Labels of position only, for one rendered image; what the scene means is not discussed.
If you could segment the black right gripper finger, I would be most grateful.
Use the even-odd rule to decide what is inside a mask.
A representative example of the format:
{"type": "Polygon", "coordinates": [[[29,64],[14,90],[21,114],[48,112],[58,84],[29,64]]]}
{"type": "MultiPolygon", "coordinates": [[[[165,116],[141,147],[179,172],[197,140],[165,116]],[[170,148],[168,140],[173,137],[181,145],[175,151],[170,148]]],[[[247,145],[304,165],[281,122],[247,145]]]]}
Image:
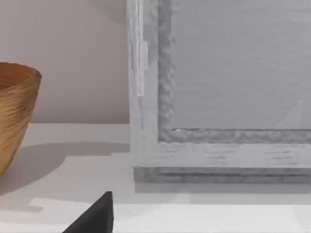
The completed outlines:
{"type": "Polygon", "coordinates": [[[113,223],[113,195],[107,191],[62,233],[112,233],[113,223]]]}

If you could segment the grey cabinet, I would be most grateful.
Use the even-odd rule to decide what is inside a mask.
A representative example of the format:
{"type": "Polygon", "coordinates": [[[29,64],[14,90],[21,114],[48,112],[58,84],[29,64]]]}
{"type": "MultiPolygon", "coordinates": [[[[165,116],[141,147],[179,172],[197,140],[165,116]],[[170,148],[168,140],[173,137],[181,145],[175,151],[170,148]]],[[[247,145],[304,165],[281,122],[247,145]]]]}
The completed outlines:
{"type": "Polygon", "coordinates": [[[311,0],[127,0],[140,183],[311,183],[311,0]]]}

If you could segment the brown woven basket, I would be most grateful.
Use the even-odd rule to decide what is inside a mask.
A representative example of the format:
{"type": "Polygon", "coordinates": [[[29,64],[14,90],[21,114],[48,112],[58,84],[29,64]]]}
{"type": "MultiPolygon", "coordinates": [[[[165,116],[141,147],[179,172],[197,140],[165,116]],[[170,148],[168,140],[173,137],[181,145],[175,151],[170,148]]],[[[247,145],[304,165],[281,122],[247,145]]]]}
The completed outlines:
{"type": "Polygon", "coordinates": [[[0,177],[25,136],[41,78],[41,73],[33,67],[0,62],[0,177]]]}

